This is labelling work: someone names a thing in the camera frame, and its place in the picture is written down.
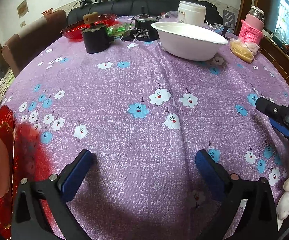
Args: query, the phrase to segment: brown armchair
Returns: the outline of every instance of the brown armchair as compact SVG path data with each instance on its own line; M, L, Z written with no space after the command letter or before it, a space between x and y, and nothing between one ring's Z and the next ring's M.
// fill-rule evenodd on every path
M2 55L17 76L39 53L61 37L66 13L58 10L41 17L14 34L2 47Z

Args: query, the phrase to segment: purple tablecloth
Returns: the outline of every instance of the purple tablecloth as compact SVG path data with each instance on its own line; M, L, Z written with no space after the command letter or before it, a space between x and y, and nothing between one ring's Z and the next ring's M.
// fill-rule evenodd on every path
M17 76L3 104L40 130L52 172L82 149L97 155L68 203L92 239L192 239L220 205L195 167L200 149L243 179L268 178L281 196L289 144L256 110L259 96L289 103L288 85L260 53L247 64L226 45L192 62L158 41L115 40L87 54L83 41L62 37Z

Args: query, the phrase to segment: red bowl on sofa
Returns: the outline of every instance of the red bowl on sofa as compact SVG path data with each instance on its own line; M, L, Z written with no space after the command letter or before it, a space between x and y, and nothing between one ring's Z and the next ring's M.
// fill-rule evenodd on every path
M115 14L102 14L99 15L99 21L95 22L94 24L97 25L103 23L107 26L111 26L114 23L116 17L117 16ZM79 40L82 39L81 29L85 27L90 27L90 25L85 24L84 21L81 20L63 29L61 34L68 39Z

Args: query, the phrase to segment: white jar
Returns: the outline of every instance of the white jar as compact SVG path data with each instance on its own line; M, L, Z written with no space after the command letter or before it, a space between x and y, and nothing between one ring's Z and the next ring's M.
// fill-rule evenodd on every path
M180 1L178 22L202 27L206 17L206 7L200 4Z

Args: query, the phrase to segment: silver bolt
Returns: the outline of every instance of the silver bolt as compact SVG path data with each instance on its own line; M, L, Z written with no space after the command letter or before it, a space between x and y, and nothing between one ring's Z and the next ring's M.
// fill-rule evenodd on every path
M27 178L23 178L23 179L20 181L21 184L26 184L27 182L28 182L28 179L27 179Z
M49 180L54 181L54 180L57 179L57 177L58 177L57 174L51 174L51 175L49 176Z

